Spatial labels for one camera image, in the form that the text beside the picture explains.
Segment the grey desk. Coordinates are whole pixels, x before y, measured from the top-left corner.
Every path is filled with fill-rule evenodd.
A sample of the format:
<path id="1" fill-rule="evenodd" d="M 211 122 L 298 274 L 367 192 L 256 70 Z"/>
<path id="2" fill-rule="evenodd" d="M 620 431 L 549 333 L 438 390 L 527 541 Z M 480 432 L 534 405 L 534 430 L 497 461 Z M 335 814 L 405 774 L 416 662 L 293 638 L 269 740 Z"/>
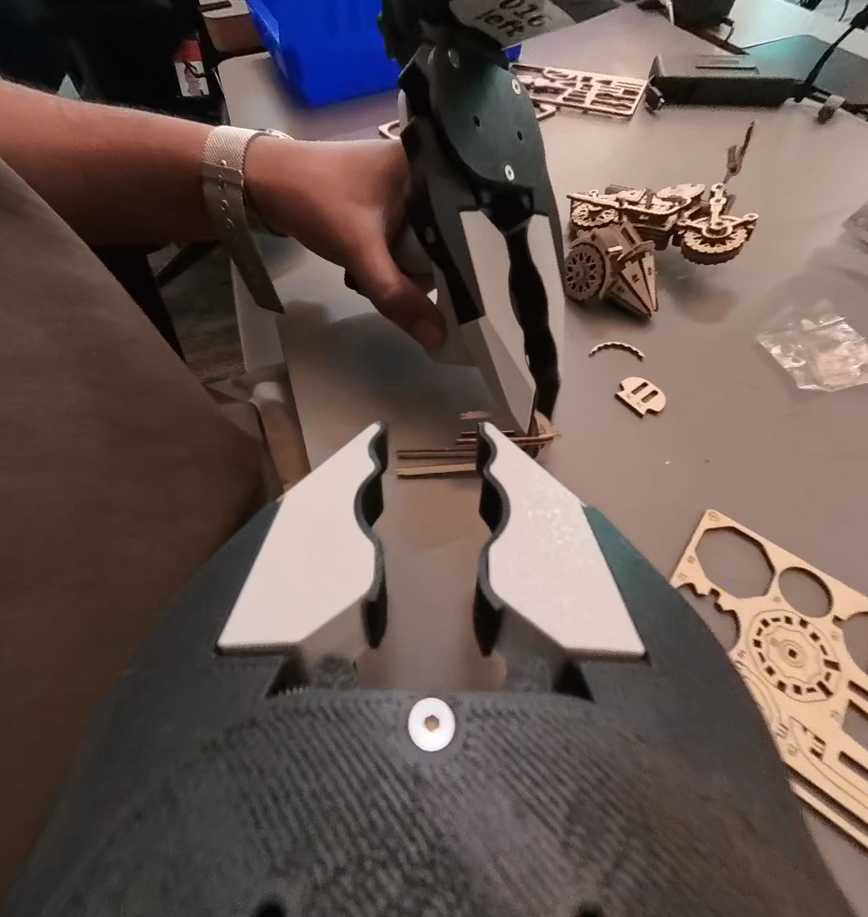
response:
<path id="1" fill-rule="evenodd" d="M 714 53 L 716 48 L 665 23 L 660 16 L 627 6 L 585 25 L 530 41 L 527 63 L 559 63 L 645 75 L 655 54 Z M 394 116 L 388 94 L 308 114 L 298 110 L 269 75 L 264 55 L 228 63 L 223 79 L 233 120 L 270 126 L 304 137 L 370 137 L 377 120 Z M 551 179 L 566 213 L 564 195 L 575 187 L 625 178 L 662 184 L 698 178 L 716 168 L 743 111 L 676 108 L 657 116 L 638 112 L 622 123 L 610 119 L 555 116 L 544 122 Z M 823 563 L 868 594 L 868 384 L 825 395 L 796 390 L 787 374 L 754 340 L 772 310 L 792 295 L 808 303 L 832 295 L 843 315 L 868 337 L 868 254 L 839 240 L 840 222 L 868 197 L 868 125 L 845 116 L 820 128 L 809 109 L 787 106 L 764 113 L 753 140 L 738 193 L 751 209 L 761 208 L 761 227 L 746 254 L 720 268 L 692 267 L 678 255 L 662 254 L 660 315 L 643 331 L 599 304 L 578 311 L 570 305 L 565 323 L 564 382 L 556 412 L 560 439 L 545 453 L 545 465 L 567 488 L 596 506 L 655 568 L 669 572 L 704 510 L 726 511 L 804 558 Z M 382 647 L 360 658 L 360 679 L 375 689 L 419 695 L 423 690 L 476 697 L 492 688 L 504 660 L 482 658 L 474 638 L 472 602 L 475 566 L 487 530 L 477 513 L 481 483 L 467 474 L 446 480 L 398 480 L 392 468 L 396 447 L 440 442 L 456 428 L 466 407 L 477 407 L 483 384 L 468 369 L 428 360 L 410 340 L 388 326 L 365 300 L 346 290 L 341 270 L 301 246 L 266 239 L 268 269 L 277 281 L 286 315 L 269 319 L 244 304 L 240 315 L 244 354 L 253 367 L 284 353 L 302 439 L 317 465 L 367 423 L 389 424 L 393 465 L 383 487 L 380 532 L 386 548 L 389 624 Z M 669 398 L 660 416 L 640 420 L 614 405 L 616 371 L 626 374 L 624 354 L 587 352 L 602 334 L 615 333 L 645 349 L 647 376 Z M 591 661 L 586 685 L 602 689 L 596 704 L 611 724 L 611 702 L 631 705 L 623 728 L 655 741 L 654 760 L 682 765 L 678 786 L 690 776 L 702 789 L 727 794 L 749 825 L 731 835 L 745 853 L 752 828 L 765 831 L 771 853 L 798 840 L 819 867 L 834 870 L 830 891 L 841 888 L 857 915 L 868 915 L 868 854 L 804 814 L 783 793 L 775 753 L 753 762 L 758 747 L 731 737 L 725 763 L 690 733 L 689 714 L 730 689 L 730 703 L 715 703 L 717 722 L 728 714 L 752 715 L 749 693 L 739 697 L 737 678 L 723 650 L 730 615 L 686 592 L 676 606 L 650 606 L 654 631 L 675 641 L 677 674 L 691 675 L 692 690 L 673 708 L 673 719 L 652 702 L 635 706 L 619 691 L 629 663 Z"/>

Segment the person's left hand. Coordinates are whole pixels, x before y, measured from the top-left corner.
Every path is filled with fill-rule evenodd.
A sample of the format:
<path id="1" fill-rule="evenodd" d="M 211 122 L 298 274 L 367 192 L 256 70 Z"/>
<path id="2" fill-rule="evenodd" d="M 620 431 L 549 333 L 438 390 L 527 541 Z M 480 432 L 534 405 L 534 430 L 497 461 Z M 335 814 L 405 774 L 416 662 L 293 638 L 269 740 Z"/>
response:
<path id="1" fill-rule="evenodd" d="M 397 140 L 319 142 L 260 135 L 248 147 L 244 190 L 263 226 L 344 269 L 349 286 L 426 350 L 446 325 L 397 265 L 408 162 Z"/>

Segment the large wooden puzzle sheet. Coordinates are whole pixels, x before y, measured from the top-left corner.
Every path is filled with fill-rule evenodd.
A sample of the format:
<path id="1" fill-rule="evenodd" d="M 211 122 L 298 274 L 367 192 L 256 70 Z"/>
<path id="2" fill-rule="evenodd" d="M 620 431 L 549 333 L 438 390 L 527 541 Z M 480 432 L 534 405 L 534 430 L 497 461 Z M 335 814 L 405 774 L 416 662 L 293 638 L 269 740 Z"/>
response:
<path id="1" fill-rule="evenodd" d="M 763 594 L 740 598 L 703 567 L 703 537 L 726 531 L 764 553 L 772 577 Z M 868 853 L 868 748 L 845 730 L 850 713 L 868 722 L 868 598 L 714 509 L 704 511 L 669 582 L 713 597 L 736 618 L 728 657 L 793 793 Z"/>

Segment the wooden motorcycle model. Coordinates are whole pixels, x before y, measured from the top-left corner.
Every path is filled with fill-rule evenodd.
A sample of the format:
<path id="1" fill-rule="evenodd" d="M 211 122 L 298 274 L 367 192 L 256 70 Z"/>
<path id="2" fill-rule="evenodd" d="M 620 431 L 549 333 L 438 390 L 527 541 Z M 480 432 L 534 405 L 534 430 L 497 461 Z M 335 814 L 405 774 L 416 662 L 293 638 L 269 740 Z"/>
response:
<path id="1" fill-rule="evenodd" d="M 760 216 L 734 213 L 737 198 L 727 184 L 742 169 L 756 124 L 752 120 L 743 141 L 728 148 L 726 175 L 710 186 L 684 182 L 655 191 L 611 184 L 602 191 L 570 193 L 574 235 L 629 223 L 641 241 L 656 250 L 676 246 L 683 258 L 695 264 L 717 265 L 737 258 Z"/>

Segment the person's left forearm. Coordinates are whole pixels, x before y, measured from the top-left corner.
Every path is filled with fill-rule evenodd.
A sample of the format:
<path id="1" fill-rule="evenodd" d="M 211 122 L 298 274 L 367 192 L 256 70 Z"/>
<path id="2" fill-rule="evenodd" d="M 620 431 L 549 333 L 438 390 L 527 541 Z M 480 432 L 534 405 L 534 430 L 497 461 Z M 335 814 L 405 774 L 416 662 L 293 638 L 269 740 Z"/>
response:
<path id="1" fill-rule="evenodd" d="M 0 79 L 0 159 L 91 246 L 216 238 L 202 178 L 211 131 Z"/>

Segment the small wooden model part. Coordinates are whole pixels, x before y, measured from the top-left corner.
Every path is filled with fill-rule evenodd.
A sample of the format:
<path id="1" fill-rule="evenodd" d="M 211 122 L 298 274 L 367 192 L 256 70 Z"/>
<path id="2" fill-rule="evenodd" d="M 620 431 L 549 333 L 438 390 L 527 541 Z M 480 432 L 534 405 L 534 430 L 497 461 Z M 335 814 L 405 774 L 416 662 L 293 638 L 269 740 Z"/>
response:
<path id="1" fill-rule="evenodd" d="M 537 459 L 540 453 L 558 438 L 558 435 L 551 420 L 541 412 L 534 411 L 528 432 L 508 434 L 508 438 L 532 459 Z"/>

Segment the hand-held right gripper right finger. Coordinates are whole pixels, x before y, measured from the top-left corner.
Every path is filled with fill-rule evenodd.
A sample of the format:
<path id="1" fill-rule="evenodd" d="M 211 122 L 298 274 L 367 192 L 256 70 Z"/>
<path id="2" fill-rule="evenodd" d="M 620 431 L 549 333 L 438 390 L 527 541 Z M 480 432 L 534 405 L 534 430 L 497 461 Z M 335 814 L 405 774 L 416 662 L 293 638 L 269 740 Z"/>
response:
<path id="1" fill-rule="evenodd" d="M 479 424 L 474 636 L 485 657 L 646 656 L 582 501 L 490 422 Z"/>

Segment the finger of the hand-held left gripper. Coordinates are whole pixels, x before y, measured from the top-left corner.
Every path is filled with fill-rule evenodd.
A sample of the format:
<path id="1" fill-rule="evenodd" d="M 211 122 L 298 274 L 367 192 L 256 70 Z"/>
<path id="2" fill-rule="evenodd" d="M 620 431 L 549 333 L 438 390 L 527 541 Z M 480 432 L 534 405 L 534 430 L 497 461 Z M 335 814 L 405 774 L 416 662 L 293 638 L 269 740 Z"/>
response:
<path id="1" fill-rule="evenodd" d="M 461 212 L 460 221 L 472 261 L 472 279 L 466 284 L 479 295 L 482 315 L 464 324 L 447 318 L 443 362 L 478 369 L 505 428 L 526 435 L 537 387 L 512 304 L 508 242 L 482 211 Z"/>
<path id="2" fill-rule="evenodd" d="M 523 335 L 533 408 L 553 420 L 561 391 L 566 296 L 557 218 L 534 214 L 509 234 L 509 292 Z"/>

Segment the black power adapter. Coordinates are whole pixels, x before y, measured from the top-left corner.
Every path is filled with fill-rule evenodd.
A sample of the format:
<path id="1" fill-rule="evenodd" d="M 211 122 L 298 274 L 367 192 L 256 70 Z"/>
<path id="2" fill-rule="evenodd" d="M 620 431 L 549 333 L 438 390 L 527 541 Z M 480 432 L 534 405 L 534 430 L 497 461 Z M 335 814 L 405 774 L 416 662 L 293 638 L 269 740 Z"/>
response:
<path id="1" fill-rule="evenodd" d="M 644 102 L 663 107 L 775 108 L 791 99 L 800 81 L 744 56 L 657 56 L 647 77 Z"/>

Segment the clear plastic bag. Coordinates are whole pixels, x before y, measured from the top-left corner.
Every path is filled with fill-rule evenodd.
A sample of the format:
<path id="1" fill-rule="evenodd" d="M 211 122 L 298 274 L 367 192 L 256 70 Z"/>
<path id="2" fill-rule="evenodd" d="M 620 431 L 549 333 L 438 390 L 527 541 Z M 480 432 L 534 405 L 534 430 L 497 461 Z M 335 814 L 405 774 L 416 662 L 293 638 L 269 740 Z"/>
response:
<path id="1" fill-rule="evenodd" d="M 803 391 L 833 394 L 868 384 L 868 341 L 827 300 L 784 307 L 756 342 Z"/>

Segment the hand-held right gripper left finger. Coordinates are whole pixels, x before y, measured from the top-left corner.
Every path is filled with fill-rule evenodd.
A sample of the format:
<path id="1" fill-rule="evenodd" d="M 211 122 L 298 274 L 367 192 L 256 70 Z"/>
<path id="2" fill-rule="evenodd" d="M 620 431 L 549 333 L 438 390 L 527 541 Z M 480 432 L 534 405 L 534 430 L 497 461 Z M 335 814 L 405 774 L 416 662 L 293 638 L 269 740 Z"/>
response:
<path id="1" fill-rule="evenodd" d="M 384 422 L 374 422 L 291 488 L 218 638 L 226 654 L 360 656 L 387 625 Z"/>

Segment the blue plastic bin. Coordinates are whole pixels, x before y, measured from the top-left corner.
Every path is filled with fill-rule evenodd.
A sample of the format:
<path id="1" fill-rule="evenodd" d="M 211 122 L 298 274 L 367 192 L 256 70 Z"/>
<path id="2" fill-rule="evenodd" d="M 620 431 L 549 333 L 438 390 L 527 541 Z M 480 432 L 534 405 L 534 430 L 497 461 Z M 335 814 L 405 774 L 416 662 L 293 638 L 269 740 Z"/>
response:
<path id="1" fill-rule="evenodd" d="M 317 108 L 397 89 L 381 1 L 248 1 L 265 49 L 290 93 Z"/>

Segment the round slotted wooden piece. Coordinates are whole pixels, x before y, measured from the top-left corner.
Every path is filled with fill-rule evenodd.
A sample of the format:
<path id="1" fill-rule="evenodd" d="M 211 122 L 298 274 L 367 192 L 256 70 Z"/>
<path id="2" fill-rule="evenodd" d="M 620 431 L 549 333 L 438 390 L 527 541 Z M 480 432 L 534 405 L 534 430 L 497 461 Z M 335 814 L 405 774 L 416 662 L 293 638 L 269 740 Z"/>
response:
<path id="1" fill-rule="evenodd" d="M 637 376 L 621 380 L 615 397 L 640 417 L 658 415 L 667 405 L 667 397 L 657 385 Z"/>

